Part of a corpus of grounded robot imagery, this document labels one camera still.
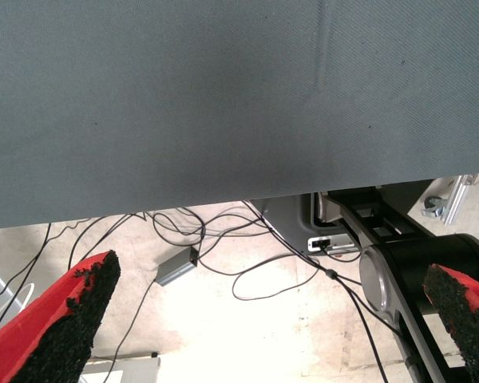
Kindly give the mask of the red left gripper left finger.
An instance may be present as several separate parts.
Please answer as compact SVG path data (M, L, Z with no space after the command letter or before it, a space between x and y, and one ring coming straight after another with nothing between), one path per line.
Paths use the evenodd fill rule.
M0 382L76 382L121 275L115 251L91 256L0 329Z

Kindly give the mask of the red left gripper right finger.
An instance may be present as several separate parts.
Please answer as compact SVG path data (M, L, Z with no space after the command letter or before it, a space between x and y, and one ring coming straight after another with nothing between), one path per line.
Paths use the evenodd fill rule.
M458 347L472 382L479 382L479 281L439 264L428 267L423 290Z

